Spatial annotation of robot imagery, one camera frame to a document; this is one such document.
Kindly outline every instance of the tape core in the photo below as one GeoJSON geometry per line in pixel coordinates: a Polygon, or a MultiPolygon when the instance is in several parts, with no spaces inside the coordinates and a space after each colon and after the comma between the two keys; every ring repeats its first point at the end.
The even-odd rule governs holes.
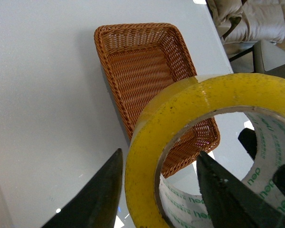
{"type": "Polygon", "coordinates": [[[285,118],[260,107],[234,106],[216,110],[188,123],[164,148],[154,176],[154,195],[158,209],[169,226],[213,227],[202,196],[190,195],[175,188],[160,172],[169,150],[189,128],[215,115],[234,112],[245,113],[255,128],[257,136],[257,156],[242,182],[267,203],[285,214],[285,197],[272,182],[275,171],[285,164],[285,118]]]}

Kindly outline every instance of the chair leg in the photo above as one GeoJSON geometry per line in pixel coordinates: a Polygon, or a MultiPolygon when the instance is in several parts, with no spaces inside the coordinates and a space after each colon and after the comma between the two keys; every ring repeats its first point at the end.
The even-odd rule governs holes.
{"type": "Polygon", "coordinates": [[[234,60],[236,60],[236,59],[238,59],[238,58],[241,58],[242,56],[244,56],[244,55],[246,55],[246,54],[248,54],[248,53],[250,53],[250,52],[252,52],[252,51],[253,51],[253,47],[248,48],[248,49],[246,49],[245,51],[242,51],[241,53],[238,53],[237,55],[231,57],[231,58],[229,59],[229,62],[232,62],[232,61],[234,61],[234,60]]]}

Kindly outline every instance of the rectangular wicker basket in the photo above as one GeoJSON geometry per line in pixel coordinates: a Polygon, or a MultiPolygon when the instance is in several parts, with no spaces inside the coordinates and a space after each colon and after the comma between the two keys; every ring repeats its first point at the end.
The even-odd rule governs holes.
{"type": "MultiPolygon", "coordinates": [[[[162,89],[196,75],[179,30],[168,23],[119,24],[99,27],[96,50],[117,107],[131,139],[135,123],[148,102],[162,89]]],[[[214,118],[189,129],[169,151],[162,174],[169,177],[210,152],[220,140],[214,118]]]]}

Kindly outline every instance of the packing tape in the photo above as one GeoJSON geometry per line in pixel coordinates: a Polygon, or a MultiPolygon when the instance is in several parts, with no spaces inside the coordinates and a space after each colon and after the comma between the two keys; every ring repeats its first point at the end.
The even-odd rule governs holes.
{"type": "Polygon", "coordinates": [[[125,170],[126,201],[139,228],[211,228],[201,196],[170,185],[163,161],[187,129],[216,114],[244,112],[257,135],[257,156],[242,182],[285,213],[285,197],[271,178],[285,163],[285,79],[232,74],[199,84],[183,79],[164,89],[143,110],[132,137],[125,170]]]}

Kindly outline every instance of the white table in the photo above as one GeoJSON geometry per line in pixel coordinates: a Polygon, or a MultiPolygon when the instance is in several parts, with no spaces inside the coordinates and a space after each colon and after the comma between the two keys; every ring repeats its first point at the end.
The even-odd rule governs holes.
{"type": "MultiPolygon", "coordinates": [[[[44,224],[117,148],[125,163],[93,34],[143,22],[177,26],[198,74],[232,73],[207,7],[192,0],[0,1],[0,186],[15,228],[44,224]]],[[[131,227],[123,192],[120,207],[131,227]]]]}

